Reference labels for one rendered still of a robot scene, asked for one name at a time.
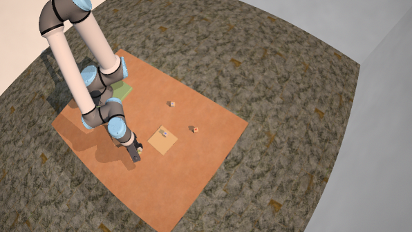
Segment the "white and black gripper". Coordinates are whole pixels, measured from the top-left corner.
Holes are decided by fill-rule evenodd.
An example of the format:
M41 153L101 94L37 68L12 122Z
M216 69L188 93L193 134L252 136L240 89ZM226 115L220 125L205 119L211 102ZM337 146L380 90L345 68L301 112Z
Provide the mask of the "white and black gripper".
M140 150L140 152L142 152L143 146L142 146L141 143L138 144L138 141L137 141L137 139L136 139L136 138L137 138L137 137L136 137L136 134L135 134L135 133L133 133L133 134L134 134L133 143L135 144L135 147L138 148L138 150Z

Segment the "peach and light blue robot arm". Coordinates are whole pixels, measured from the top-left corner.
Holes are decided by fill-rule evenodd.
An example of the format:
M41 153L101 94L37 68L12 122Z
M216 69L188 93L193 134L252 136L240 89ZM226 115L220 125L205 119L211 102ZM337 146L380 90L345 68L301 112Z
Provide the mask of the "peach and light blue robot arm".
M92 129L108 122L107 127L111 136L127 147L134 163L140 161L141 158L133 143L134 134L125 120L122 102L112 97L111 84L128 77L124 57L114 55L111 50L91 12L91 0L51 1L51 4L49 0L41 11L39 31L41 36L47 39L59 69L81 111L83 125L87 129ZM88 49L101 64L99 67L90 65L80 73L63 32L66 20L72 23Z

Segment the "tan flat mat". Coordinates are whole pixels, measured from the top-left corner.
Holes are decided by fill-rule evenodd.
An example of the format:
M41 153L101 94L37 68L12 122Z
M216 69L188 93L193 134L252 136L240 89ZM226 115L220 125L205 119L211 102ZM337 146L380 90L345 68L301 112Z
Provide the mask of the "tan flat mat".
M163 135L164 131L168 132L168 136ZM178 140L172 133L170 133L164 126L161 126L148 140L157 151L164 155Z

